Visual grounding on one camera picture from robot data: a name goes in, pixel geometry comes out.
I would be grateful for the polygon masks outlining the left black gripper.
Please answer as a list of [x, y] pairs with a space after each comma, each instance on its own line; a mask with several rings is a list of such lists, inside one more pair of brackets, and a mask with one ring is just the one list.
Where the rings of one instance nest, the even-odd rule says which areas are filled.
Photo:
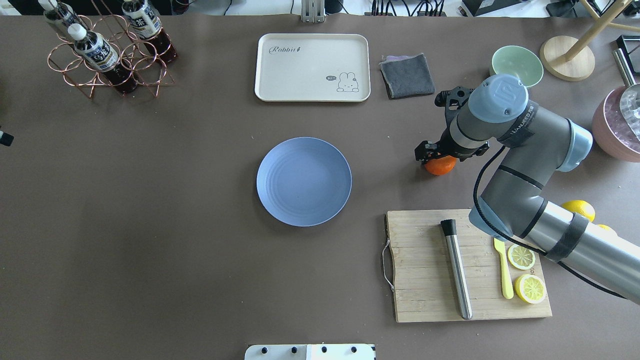
[[0, 130], [0, 145], [10, 147], [13, 144], [14, 136]]

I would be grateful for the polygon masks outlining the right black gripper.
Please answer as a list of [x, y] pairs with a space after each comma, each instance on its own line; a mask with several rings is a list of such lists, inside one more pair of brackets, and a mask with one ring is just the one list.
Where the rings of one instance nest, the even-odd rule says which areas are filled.
[[424, 140], [414, 148], [414, 159], [421, 164], [439, 159], [443, 156], [454, 157], [464, 161], [470, 157], [481, 157], [490, 145], [488, 141], [471, 139], [458, 127], [448, 127], [437, 142]]

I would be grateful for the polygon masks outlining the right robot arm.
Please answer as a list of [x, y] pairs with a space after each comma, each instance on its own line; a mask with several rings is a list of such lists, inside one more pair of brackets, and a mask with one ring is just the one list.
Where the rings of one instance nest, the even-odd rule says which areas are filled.
[[501, 240], [519, 237], [603, 291], [639, 302], [639, 247], [541, 195], [555, 171], [571, 171], [586, 158], [594, 141], [589, 131], [530, 100], [509, 74], [442, 91], [434, 102], [445, 109], [446, 129], [439, 141], [416, 147], [417, 161], [464, 161], [483, 155], [491, 138], [508, 148], [482, 194], [473, 196], [469, 218], [476, 228]]

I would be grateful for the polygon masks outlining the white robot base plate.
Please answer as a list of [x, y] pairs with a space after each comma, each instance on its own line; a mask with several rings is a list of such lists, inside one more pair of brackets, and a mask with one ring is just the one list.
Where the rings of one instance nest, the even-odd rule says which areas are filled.
[[374, 344], [254, 344], [247, 347], [245, 360], [375, 360]]

